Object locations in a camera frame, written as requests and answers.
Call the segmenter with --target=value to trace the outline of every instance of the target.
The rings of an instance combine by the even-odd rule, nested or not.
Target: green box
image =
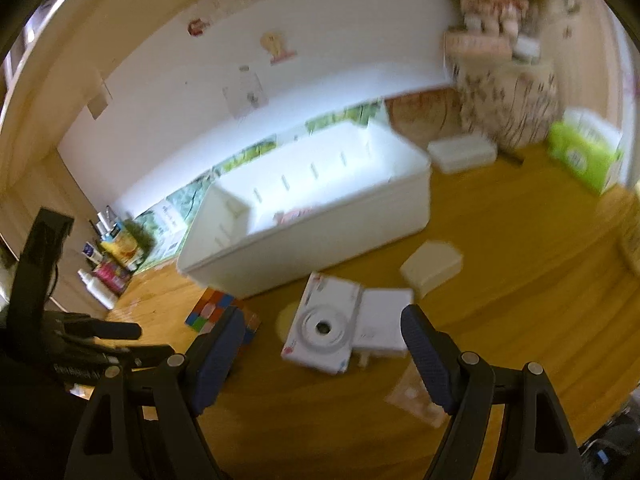
[[[552,124],[548,143],[549,155],[596,193],[602,194],[618,182],[622,150],[612,150],[606,142],[567,123]]]

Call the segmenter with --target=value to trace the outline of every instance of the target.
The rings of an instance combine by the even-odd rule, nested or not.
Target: wooden trim
[[[89,269],[82,256],[82,247],[95,238],[87,220],[94,219],[96,211],[57,151],[35,164],[0,198],[0,232],[15,255],[20,255],[41,207],[59,211],[76,220],[58,264],[60,276],[53,299],[68,312],[104,317],[107,311],[89,294],[78,277],[78,269]]]
[[[196,1],[64,0],[30,44],[2,110],[0,193],[57,147],[103,79]]]
[[[562,15],[563,0],[546,0],[542,15],[542,56],[554,62],[561,108],[589,108],[620,124],[618,44],[603,0],[575,0],[580,11]]]

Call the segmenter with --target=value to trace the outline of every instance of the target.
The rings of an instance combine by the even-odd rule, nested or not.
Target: plastic bag
[[[439,428],[447,418],[444,409],[431,400],[413,361],[385,401],[411,413],[434,428]]]

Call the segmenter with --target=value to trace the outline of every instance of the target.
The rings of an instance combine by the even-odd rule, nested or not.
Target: wooden floor
[[[631,197],[598,198],[551,162],[524,151],[521,168],[498,160],[431,179],[431,221],[420,234],[344,262],[327,273],[365,286],[405,286],[400,265],[425,240],[464,254],[462,272],[420,306],[463,350],[490,364],[545,367],[578,443],[640,380],[640,283],[616,247]],[[444,428],[431,429],[384,399],[407,359],[354,360],[333,377],[280,358],[281,308],[305,279],[248,301],[262,319],[215,406],[199,418],[222,468],[235,479],[421,479]],[[184,351],[184,325],[202,291],[172,265],[136,277],[109,319],[142,325],[141,342]],[[494,410],[477,478],[485,478],[499,429]]]

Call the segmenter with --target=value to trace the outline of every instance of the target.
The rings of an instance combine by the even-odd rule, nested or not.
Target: white storage box
[[[389,127],[336,124],[213,182],[177,268],[236,298],[290,282],[423,229],[430,173]]]

